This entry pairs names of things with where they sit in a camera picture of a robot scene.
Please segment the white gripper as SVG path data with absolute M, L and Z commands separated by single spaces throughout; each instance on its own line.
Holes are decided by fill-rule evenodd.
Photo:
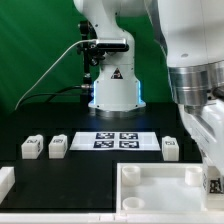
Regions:
M 203 107 L 178 109 L 191 138 L 224 176 L 224 102 L 217 99 Z

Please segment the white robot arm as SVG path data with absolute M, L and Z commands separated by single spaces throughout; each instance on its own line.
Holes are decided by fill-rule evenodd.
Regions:
M 116 18 L 147 14 L 184 127 L 224 176 L 224 102 L 215 95 L 224 87 L 224 0 L 73 1 L 96 32 L 93 49 L 104 56 L 90 110 L 113 116 L 145 106 L 134 75 L 134 39 Z

